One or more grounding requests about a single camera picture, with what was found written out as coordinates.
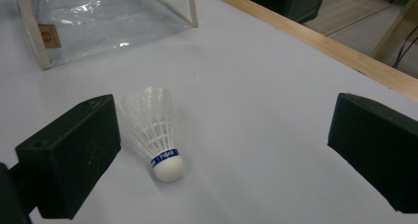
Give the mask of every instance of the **shuttlecock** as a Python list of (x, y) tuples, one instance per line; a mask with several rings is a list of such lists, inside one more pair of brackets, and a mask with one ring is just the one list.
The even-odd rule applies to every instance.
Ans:
[(147, 88), (125, 98), (118, 110), (123, 137), (151, 159), (156, 176), (177, 180), (183, 162), (173, 143), (173, 99), (169, 90)]

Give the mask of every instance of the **clear plastic sheet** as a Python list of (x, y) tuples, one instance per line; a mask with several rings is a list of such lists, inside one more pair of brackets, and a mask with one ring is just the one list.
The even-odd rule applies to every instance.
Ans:
[(46, 48), (51, 65), (144, 44), (197, 26), (194, 0), (29, 1), (36, 22), (56, 28), (60, 45)]

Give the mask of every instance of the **white table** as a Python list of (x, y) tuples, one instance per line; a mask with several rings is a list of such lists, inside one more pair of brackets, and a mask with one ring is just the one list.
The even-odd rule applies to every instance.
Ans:
[(418, 223), (326, 145), (338, 93), (418, 119), (416, 102), (219, 0), (196, 1), (197, 29), (41, 71), (15, 0), (0, 0), (0, 161), (14, 166), (17, 145), (82, 101), (165, 86), (183, 177), (160, 183), (123, 149), (71, 223)]

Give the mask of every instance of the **blue band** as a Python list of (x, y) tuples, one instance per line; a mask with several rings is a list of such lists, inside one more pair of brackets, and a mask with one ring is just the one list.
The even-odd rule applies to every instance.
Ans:
[(168, 150), (168, 151), (158, 155), (153, 160), (151, 160), (151, 165), (153, 165), (153, 167), (155, 167), (155, 166), (157, 166), (157, 164), (163, 162), (164, 160), (169, 159), (170, 157), (178, 156), (178, 155), (179, 155), (179, 153), (178, 153), (177, 149)]

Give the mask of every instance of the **brown label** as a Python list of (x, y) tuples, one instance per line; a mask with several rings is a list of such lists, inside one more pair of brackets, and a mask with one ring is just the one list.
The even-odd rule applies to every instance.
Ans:
[(61, 48), (55, 25), (38, 25), (46, 48)]

